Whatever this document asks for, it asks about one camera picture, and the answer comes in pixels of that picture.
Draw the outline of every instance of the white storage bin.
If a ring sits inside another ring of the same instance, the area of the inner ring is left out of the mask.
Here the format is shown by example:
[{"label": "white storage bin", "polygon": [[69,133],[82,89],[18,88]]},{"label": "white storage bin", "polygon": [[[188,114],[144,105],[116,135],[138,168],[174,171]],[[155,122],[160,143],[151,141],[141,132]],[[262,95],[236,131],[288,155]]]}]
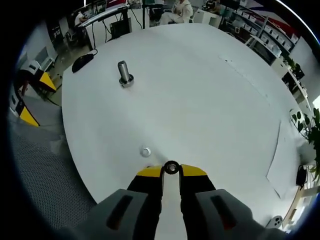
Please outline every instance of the white storage bin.
[{"label": "white storage bin", "polygon": [[275,30],[272,30],[271,36],[277,39],[279,37],[279,34]]},{"label": "white storage bin", "polygon": [[236,28],[244,28],[246,23],[242,20],[234,20],[232,25]]},{"label": "white storage bin", "polygon": [[250,32],[251,26],[248,24],[245,24],[244,29]]},{"label": "white storage bin", "polygon": [[262,34],[261,40],[262,42],[266,43],[269,40],[269,38],[266,35]]},{"label": "white storage bin", "polygon": [[278,42],[283,45],[285,40],[284,40],[284,38],[282,36],[278,36]]},{"label": "white storage bin", "polygon": [[272,41],[269,41],[268,44],[266,45],[266,47],[271,51],[273,50],[274,46],[275,46],[275,43]]},{"label": "white storage bin", "polygon": [[242,16],[242,14],[244,13],[244,11],[238,9],[238,10],[236,11],[236,13]]},{"label": "white storage bin", "polygon": [[256,19],[254,16],[251,16],[251,15],[250,15],[249,20],[250,20],[251,22],[255,23],[257,19]]},{"label": "white storage bin", "polygon": [[267,32],[267,33],[270,33],[272,31],[272,28],[268,25],[265,25],[264,27],[264,30]]},{"label": "white storage bin", "polygon": [[284,44],[284,48],[289,51],[289,49],[291,48],[291,44],[289,44],[289,43],[286,42],[286,43]]},{"label": "white storage bin", "polygon": [[253,27],[250,30],[250,33],[252,33],[252,35],[257,35],[258,34],[258,30],[254,29]]},{"label": "white storage bin", "polygon": [[242,16],[246,19],[249,19],[250,15],[246,12],[242,13]]},{"label": "white storage bin", "polygon": [[298,42],[299,38],[295,35],[295,34],[292,34],[292,37],[291,37],[291,41],[296,44]]}]

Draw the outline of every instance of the black bag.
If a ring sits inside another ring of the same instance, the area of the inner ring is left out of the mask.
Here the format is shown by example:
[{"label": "black bag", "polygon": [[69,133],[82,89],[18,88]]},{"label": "black bag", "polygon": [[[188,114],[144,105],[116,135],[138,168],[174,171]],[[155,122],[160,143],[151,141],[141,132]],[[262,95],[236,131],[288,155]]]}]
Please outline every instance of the black bag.
[{"label": "black bag", "polygon": [[303,165],[300,165],[298,168],[298,172],[296,173],[295,184],[297,186],[300,186],[300,189],[302,189],[306,182],[307,182],[307,169],[305,169]]}]

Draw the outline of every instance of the metal bolt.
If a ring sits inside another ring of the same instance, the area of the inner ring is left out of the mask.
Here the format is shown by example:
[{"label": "metal bolt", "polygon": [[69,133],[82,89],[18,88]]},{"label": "metal bolt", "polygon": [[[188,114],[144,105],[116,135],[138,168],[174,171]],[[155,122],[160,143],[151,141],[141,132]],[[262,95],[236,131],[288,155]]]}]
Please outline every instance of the metal bolt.
[{"label": "metal bolt", "polygon": [[130,87],[134,83],[134,76],[129,74],[128,67],[125,61],[118,62],[118,69],[121,75],[119,83],[122,87]]}]

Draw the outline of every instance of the person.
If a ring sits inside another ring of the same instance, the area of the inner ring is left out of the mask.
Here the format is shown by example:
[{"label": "person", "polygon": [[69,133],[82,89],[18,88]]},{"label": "person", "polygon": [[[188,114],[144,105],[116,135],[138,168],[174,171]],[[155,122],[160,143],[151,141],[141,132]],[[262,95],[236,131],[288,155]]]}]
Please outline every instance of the person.
[{"label": "person", "polygon": [[169,22],[177,24],[188,23],[191,16],[194,14],[189,0],[177,0],[171,12],[164,12],[160,18],[160,25],[166,25]]},{"label": "person", "polygon": [[87,20],[88,20],[88,18],[86,18],[83,15],[82,11],[79,11],[78,15],[74,19],[74,26],[77,27],[78,25],[84,23]]},{"label": "person", "polygon": [[206,1],[204,10],[213,14],[219,14],[221,11],[220,0]]}]

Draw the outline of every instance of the white round table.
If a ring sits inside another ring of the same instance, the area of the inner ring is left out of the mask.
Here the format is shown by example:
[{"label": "white round table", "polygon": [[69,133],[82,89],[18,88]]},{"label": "white round table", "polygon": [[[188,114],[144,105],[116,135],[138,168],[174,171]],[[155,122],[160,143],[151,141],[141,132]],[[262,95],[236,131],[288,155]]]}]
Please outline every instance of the white round table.
[{"label": "white round table", "polygon": [[[285,216],[295,183],[280,198],[266,175],[276,157],[297,164],[289,111],[299,107],[257,54],[197,23],[130,33],[97,50],[80,71],[64,72],[62,87],[68,145],[97,203],[126,189],[146,165],[169,159],[203,169],[217,189],[249,206],[263,225],[274,215]],[[122,60],[134,76],[129,88],[119,84]],[[283,141],[293,150],[275,154]],[[141,146],[153,154],[142,157]],[[168,179],[162,212],[170,211],[160,216],[156,239],[183,239],[178,182]],[[175,193],[173,207],[167,199]]]}]

